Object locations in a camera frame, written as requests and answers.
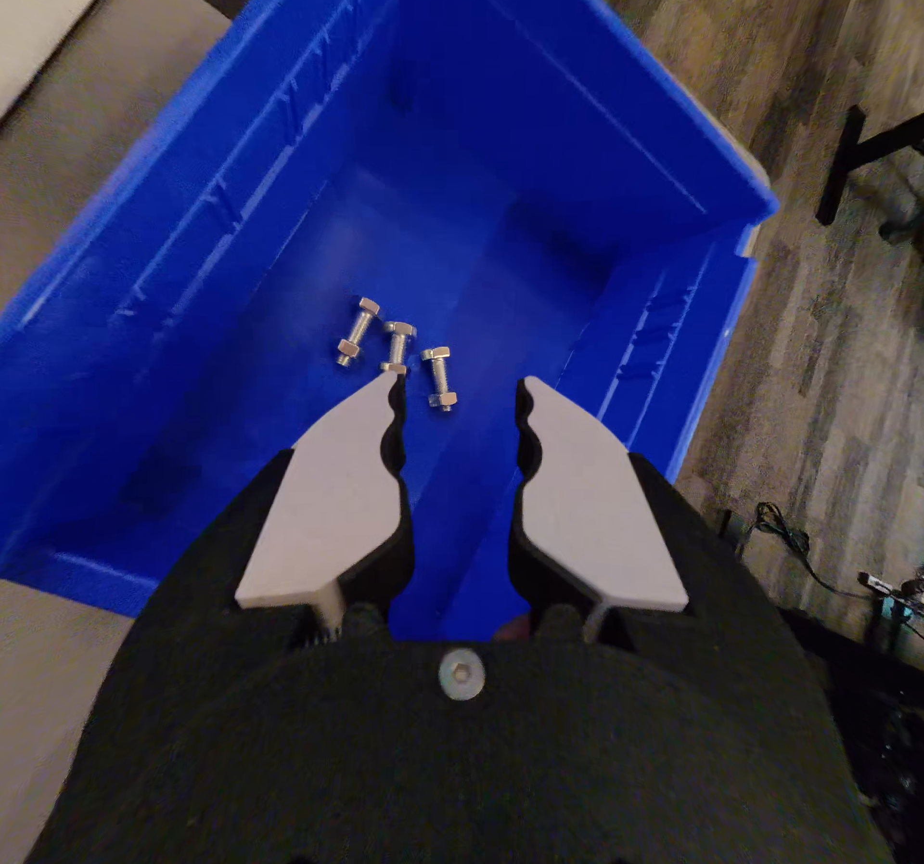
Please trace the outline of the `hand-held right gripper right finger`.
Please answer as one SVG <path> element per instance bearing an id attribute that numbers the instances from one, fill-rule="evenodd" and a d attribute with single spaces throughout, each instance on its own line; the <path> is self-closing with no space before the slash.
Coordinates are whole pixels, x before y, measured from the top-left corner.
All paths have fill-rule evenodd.
<path id="1" fill-rule="evenodd" d="M 507 567 L 535 627 L 558 605 L 586 641 L 617 610 L 683 616 L 687 589 L 626 446 L 536 376 L 516 386 L 514 421 L 521 480 Z"/>

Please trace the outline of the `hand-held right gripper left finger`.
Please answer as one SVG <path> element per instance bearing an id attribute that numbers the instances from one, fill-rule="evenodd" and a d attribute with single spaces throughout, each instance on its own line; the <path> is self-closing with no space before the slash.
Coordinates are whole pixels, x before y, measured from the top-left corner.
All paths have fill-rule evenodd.
<path id="1" fill-rule="evenodd" d="M 306 606 L 335 630 L 371 604 L 383 619 L 414 572 L 403 432 L 407 380 L 382 373 L 297 440 L 237 585 L 241 609 Z"/>

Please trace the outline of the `steel hex bolt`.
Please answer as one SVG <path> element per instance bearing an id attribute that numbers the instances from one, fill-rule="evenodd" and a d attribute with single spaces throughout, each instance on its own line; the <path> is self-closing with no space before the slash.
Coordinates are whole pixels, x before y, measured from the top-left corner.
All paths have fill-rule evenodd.
<path id="1" fill-rule="evenodd" d="M 432 376 L 433 391 L 430 395 L 452 391 L 446 365 L 450 356 L 451 349 L 448 346 L 426 348 L 421 351 L 421 362 L 429 367 Z"/>
<path id="2" fill-rule="evenodd" d="M 407 355 L 410 344 L 415 340 L 418 333 L 416 327 L 407 322 L 386 321 L 383 324 L 383 328 L 390 342 L 388 358 L 384 362 L 393 361 L 407 365 Z"/>
<path id="3" fill-rule="evenodd" d="M 380 305 L 369 297 L 360 297 L 357 302 L 357 312 L 345 339 L 359 344 L 361 352 L 367 332 L 373 323 L 380 320 L 380 308 Z"/>

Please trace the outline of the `long blue plastic bin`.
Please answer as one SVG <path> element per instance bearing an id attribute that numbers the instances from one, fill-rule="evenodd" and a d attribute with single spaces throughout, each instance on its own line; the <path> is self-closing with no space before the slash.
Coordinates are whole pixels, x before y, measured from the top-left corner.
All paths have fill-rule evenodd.
<path id="1" fill-rule="evenodd" d="M 676 478 L 778 208 L 602 0 L 250 0 L 2 318 L 2 578 L 137 616 L 280 449 L 409 377 L 407 639 L 487 639 L 533 375 Z"/>

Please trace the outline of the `grey desk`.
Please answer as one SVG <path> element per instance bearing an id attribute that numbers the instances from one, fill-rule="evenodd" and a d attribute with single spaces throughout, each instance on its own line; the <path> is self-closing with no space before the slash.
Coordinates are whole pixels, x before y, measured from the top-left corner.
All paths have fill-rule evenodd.
<path id="1" fill-rule="evenodd" d="M 36 862 L 769 862 L 755 711 L 491 642 L 559 431 L 669 489 L 776 201 L 600 0 L 250 0 L 2 318 L 2 568 L 136 623 Z"/>

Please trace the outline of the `wood-edged office table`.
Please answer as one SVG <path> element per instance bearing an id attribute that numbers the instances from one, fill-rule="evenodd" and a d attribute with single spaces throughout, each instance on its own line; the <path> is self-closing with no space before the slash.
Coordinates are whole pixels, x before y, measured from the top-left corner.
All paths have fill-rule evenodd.
<path id="1" fill-rule="evenodd" d="M 848 108 L 815 213 L 816 221 L 822 226 L 833 224 L 848 177 L 853 171 L 906 148 L 922 154 L 923 114 L 913 116 L 895 127 L 863 140 L 861 135 L 866 119 L 866 113 L 858 104 Z"/>

